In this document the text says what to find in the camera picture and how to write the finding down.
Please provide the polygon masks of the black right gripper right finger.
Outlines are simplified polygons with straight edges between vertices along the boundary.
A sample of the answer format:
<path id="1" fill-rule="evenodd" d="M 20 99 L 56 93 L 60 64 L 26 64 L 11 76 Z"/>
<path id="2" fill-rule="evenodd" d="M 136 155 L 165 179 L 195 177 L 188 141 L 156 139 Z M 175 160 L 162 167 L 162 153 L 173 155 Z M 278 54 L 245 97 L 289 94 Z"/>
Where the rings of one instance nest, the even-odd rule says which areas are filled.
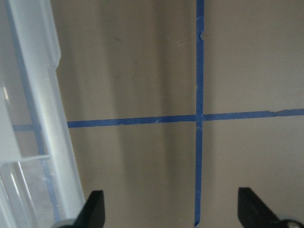
<path id="1" fill-rule="evenodd" d="M 244 228 L 286 228 L 272 210 L 248 187 L 238 188 L 237 216 Z"/>

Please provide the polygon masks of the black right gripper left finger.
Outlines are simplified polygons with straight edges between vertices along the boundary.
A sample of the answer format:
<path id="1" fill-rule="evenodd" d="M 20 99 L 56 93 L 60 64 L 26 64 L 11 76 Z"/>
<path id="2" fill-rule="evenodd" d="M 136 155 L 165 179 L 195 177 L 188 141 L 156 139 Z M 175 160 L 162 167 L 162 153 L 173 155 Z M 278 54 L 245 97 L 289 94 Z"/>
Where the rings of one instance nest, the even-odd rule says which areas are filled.
<path id="1" fill-rule="evenodd" d="M 103 228 L 105 224 L 105 202 L 102 190 L 94 190 L 89 195 L 81 212 L 73 223 L 73 228 Z"/>

